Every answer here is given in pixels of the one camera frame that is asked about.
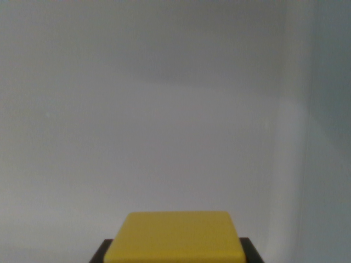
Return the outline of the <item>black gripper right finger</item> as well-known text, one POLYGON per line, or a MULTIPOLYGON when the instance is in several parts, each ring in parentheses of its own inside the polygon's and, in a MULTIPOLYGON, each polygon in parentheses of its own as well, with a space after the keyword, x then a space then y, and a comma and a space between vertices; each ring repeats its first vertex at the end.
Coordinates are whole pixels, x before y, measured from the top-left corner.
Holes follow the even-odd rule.
POLYGON ((258 250, 248 237, 240 237, 239 239, 243 247, 247 263, 264 263, 264 260, 260 256, 258 250))

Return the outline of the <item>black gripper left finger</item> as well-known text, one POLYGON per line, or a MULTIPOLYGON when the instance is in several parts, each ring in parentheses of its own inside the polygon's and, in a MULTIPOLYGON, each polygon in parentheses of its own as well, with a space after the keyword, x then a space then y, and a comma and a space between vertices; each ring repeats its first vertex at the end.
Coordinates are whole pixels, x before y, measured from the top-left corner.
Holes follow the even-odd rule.
POLYGON ((89 263, 103 263, 104 262, 104 256, 109 249, 113 239, 105 239, 99 248, 96 250, 92 258, 90 259, 89 263))

